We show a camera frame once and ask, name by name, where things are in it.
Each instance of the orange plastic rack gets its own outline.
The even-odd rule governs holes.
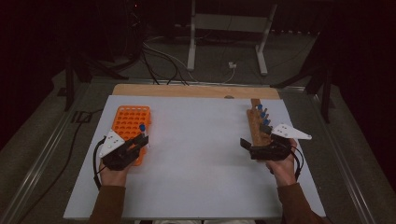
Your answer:
[[[145,105],[121,105],[116,117],[114,118],[113,126],[111,127],[123,140],[127,141],[141,134],[139,125],[146,126],[146,133],[149,131],[150,110]],[[143,162],[144,155],[147,149],[143,147],[140,150],[139,158],[134,162],[134,166],[138,166]]]

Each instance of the gray floor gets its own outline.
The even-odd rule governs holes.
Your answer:
[[[188,74],[179,63],[182,76],[190,84],[202,85],[249,85],[267,86],[283,81],[298,73],[304,58],[315,42],[308,35],[270,35],[264,56],[269,74],[259,74],[255,59],[255,40],[249,39],[232,45],[205,45],[197,48],[195,71]],[[189,39],[179,37],[172,41],[153,37],[147,45],[171,54],[186,63]],[[165,77],[174,74],[173,65],[165,60],[148,55],[154,71]],[[233,79],[227,83],[233,71],[228,62],[236,62]],[[150,83],[147,68],[138,62],[121,72],[129,77],[122,83]],[[364,139],[336,87],[332,87],[330,124],[325,124],[318,114],[318,98],[301,92],[308,79],[293,84],[294,88],[280,91],[296,128],[307,130],[314,136],[312,141],[302,141],[304,154],[324,205],[328,219],[333,223],[396,223],[396,196]],[[66,162],[73,135],[78,124],[70,120],[74,111],[94,111],[106,104],[106,98],[114,86],[121,83],[103,74],[96,73],[92,83],[77,83],[77,99],[71,112],[64,112],[65,99],[56,96],[64,86],[64,73],[53,79],[54,91],[37,111],[19,129],[0,153],[0,214],[2,218],[15,212],[12,220],[24,214],[27,208],[43,193]],[[59,181],[30,211],[22,223],[84,223],[85,221],[63,219],[79,169],[86,156],[100,113],[90,123],[83,124],[74,144],[71,161]],[[62,120],[64,126],[57,126]],[[40,152],[53,148],[45,169],[36,174],[30,183],[35,188],[17,198],[19,187],[29,175]],[[278,223],[278,219],[268,219]]]

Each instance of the table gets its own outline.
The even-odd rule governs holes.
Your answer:
[[[262,33],[262,42],[256,46],[256,55],[260,67],[260,73],[262,75],[266,75],[268,73],[262,51],[270,33],[271,24],[276,12],[277,4],[273,3],[268,17],[262,18],[199,14],[195,13],[195,0],[191,1],[191,36],[189,58],[187,62],[187,69],[189,71],[194,70],[195,64],[195,30],[210,29]]]
[[[167,97],[161,99],[152,97],[155,95]],[[225,96],[228,98],[232,96],[235,99],[213,98]],[[239,136],[248,139],[250,135],[248,127],[225,128],[228,134],[226,138],[223,134],[211,138],[213,137],[211,130],[200,132],[202,127],[199,126],[205,123],[203,119],[195,122],[192,120],[190,125],[183,126],[178,121],[187,120],[190,114],[187,118],[183,118],[185,116],[183,113],[177,114],[177,118],[164,116],[169,111],[173,112],[173,107],[165,105],[186,105],[186,111],[199,111],[191,117],[210,119],[210,123],[220,124],[211,127],[214,133],[220,133],[224,131],[222,126],[230,123],[239,126],[240,123],[246,123],[244,122],[246,109],[250,107],[249,98],[253,97],[265,99],[263,103],[268,105],[269,111],[279,108],[277,111],[286,112],[282,115],[273,115],[274,122],[279,122],[282,118],[282,121],[290,124],[290,121],[285,119],[286,107],[279,100],[274,89],[125,84],[117,86],[113,95],[107,100],[64,217],[88,218],[91,213],[97,195],[97,189],[90,178],[92,148],[108,132],[108,127],[114,119],[114,113],[111,111],[115,111],[114,108],[118,105],[131,102],[138,105],[144,103],[152,108],[153,124],[148,134],[153,138],[150,142],[150,150],[153,153],[149,155],[150,158],[145,157],[142,166],[130,172],[132,177],[128,178],[128,181],[133,180],[134,183],[130,185],[127,183],[124,217],[136,219],[279,217],[281,206],[276,196],[274,178],[263,165],[249,160],[247,152],[238,146]],[[221,118],[213,117],[213,111],[210,109],[216,106],[220,106],[221,110],[228,113]],[[166,127],[180,130],[177,134],[182,137],[175,138],[174,134],[167,134]],[[312,208],[318,214],[325,216],[307,166],[303,169],[300,178]]]

